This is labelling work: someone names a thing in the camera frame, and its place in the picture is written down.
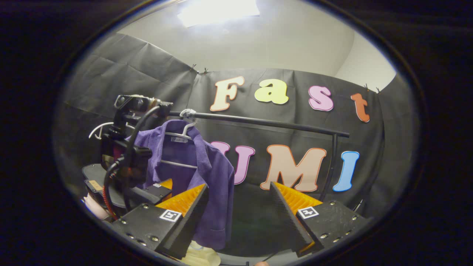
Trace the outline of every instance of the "peach letter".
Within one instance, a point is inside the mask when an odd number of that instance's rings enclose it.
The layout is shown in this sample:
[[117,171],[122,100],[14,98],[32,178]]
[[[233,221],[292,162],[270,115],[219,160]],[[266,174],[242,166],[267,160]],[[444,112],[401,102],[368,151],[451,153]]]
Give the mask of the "peach letter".
[[227,110],[230,107],[230,104],[227,103],[227,96],[229,96],[230,100],[235,99],[237,96],[237,86],[235,84],[230,86],[230,88],[228,88],[228,86],[231,83],[236,83],[241,86],[244,84],[244,82],[245,79],[242,76],[239,76],[228,80],[221,80],[215,83],[217,92],[215,93],[213,105],[210,106],[210,111],[215,112]]
[[365,122],[369,122],[369,115],[365,113],[365,106],[368,106],[368,102],[363,99],[363,96],[361,94],[356,93],[351,96],[351,99],[355,101],[355,108],[356,108],[356,115],[358,118]]
[[297,165],[291,150],[286,145],[270,145],[266,150],[271,155],[271,164],[268,177],[265,182],[261,183],[260,188],[269,190],[271,182],[277,182],[279,175],[281,175],[282,183],[285,186],[292,187],[302,176],[294,189],[301,192],[317,190],[317,176],[322,159],[327,155],[326,150],[309,149]]

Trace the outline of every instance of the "shirt collar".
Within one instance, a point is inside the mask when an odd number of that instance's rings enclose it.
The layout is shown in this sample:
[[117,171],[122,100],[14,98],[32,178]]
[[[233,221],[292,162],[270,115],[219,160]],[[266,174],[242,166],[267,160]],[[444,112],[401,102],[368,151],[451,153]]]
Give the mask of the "shirt collar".
[[[157,133],[159,133],[158,141],[158,151],[157,151],[157,165],[161,163],[161,158],[163,154],[163,144],[164,144],[164,133],[165,132],[174,132],[182,134],[185,125],[189,124],[185,120],[168,120],[164,122],[160,127],[157,128]],[[204,175],[212,169],[212,165],[209,161],[209,156],[207,155],[207,147],[205,141],[203,140],[199,130],[195,126],[191,126],[187,129],[187,135],[192,138],[195,145],[195,153],[197,157],[197,171]]]

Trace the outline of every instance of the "blue letter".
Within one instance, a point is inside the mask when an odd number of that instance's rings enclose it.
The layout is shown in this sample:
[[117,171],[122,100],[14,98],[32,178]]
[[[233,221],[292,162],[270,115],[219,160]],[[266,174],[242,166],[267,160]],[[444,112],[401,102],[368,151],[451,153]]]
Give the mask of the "blue letter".
[[351,178],[353,171],[355,171],[356,161],[359,158],[359,153],[356,151],[342,152],[343,167],[340,174],[340,180],[333,186],[334,191],[346,191],[351,188]]

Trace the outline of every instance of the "black fabric curtain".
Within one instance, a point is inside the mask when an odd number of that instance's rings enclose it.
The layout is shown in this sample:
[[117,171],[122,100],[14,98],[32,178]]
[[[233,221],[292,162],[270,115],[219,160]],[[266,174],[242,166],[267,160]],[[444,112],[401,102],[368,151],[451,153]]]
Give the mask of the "black fabric curtain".
[[[212,112],[215,83],[242,76],[230,107]],[[254,94],[259,83],[267,79],[287,84],[284,104],[261,102]],[[314,110],[309,105],[308,89],[326,87],[331,92],[333,109]],[[359,93],[367,101],[365,111],[370,121],[361,121],[350,98]],[[335,171],[324,201],[338,200],[354,208],[363,200],[358,212],[365,217],[379,215],[389,207],[405,187],[410,159],[415,156],[418,137],[416,110],[408,96],[409,88],[398,76],[380,94],[356,84],[329,76],[282,69],[235,69],[198,74],[190,66],[167,52],[134,37],[116,34],[87,58],[84,58],[64,89],[54,127],[57,163],[66,186],[77,196],[85,196],[82,167],[99,162],[99,140],[88,139],[90,131],[110,122],[115,114],[113,102],[120,94],[140,94],[174,102],[173,110],[191,108],[199,113],[237,115],[281,122],[305,124],[348,132],[349,138],[338,139]],[[145,129],[158,126],[150,121]],[[311,148],[326,150],[317,177],[318,189],[307,194],[318,198],[325,186],[332,155],[331,136],[275,127],[199,119],[196,125],[207,142],[225,142],[226,153],[235,170],[238,164],[236,146],[254,148],[245,180],[235,185],[232,241],[219,252],[258,257],[287,248],[273,232],[284,228],[279,223],[269,191],[260,188],[268,175],[270,145],[286,145],[296,164]],[[359,159],[352,176],[352,187],[335,192],[344,151],[356,151]]]

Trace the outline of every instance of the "clothing tag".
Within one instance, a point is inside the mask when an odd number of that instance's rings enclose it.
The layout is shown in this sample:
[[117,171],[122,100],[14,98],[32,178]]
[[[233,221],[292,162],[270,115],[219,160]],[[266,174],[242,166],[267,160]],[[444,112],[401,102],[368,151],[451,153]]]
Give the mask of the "clothing tag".
[[179,137],[171,137],[172,142],[180,142],[180,143],[187,143],[189,140],[185,138],[179,138]]
[[102,190],[102,187],[95,180],[89,180],[89,183],[95,188],[96,191]]

